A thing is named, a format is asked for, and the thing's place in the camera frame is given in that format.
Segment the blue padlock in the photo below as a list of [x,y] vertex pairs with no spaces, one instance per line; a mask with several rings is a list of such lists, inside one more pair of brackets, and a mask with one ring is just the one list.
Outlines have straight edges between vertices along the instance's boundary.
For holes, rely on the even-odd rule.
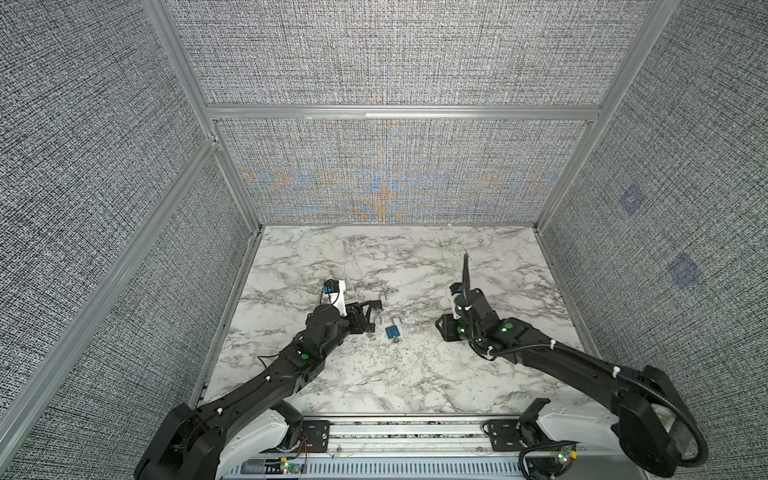
[[397,319],[393,319],[390,322],[390,324],[385,328],[385,334],[387,336],[387,339],[393,344],[397,344],[402,341],[402,332],[400,330]]

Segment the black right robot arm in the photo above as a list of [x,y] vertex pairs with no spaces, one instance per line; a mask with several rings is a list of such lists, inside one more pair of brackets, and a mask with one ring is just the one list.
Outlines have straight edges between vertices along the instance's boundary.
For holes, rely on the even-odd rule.
[[465,341],[487,361],[539,370],[589,396],[617,417],[610,430],[643,470],[669,478],[680,467],[700,467],[709,459],[702,431],[662,370],[600,360],[523,320],[502,319],[479,289],[454,283],[448,299],[451,311],[435,322],[444,341]]

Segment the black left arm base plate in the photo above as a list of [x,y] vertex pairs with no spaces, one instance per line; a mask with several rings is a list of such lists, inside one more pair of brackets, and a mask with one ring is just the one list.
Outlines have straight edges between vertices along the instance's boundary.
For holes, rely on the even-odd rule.
[[286,453],[297,455],[299,448],[309,453],[326,453],[330,440],[331,422],[327,420],[307,420],[294,422],[278,445],[266,450],[266,453]]

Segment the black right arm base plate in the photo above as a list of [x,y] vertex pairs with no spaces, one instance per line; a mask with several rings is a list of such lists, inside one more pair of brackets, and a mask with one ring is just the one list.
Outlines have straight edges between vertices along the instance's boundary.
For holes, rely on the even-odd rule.
[[577,442],[565,442],[556,446],[557,440],[550,438],[540,425],[533,420],[518,418],[488,420],[481,426],[494,452],[556,451],[564,447],[577,446]]

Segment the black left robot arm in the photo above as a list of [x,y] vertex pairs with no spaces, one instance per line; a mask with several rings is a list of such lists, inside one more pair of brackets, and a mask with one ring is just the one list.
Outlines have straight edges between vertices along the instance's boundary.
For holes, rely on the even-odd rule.
[[136,479],[219,479],[256,446],[273,449],[301,421],[284,400],[312,382],[349,335],[375,330],[379,300],[353,302],[346,314],[330,304],[307,315],[305,329],[261,373],[217,400],[182,403],[164,418],[134,470]]

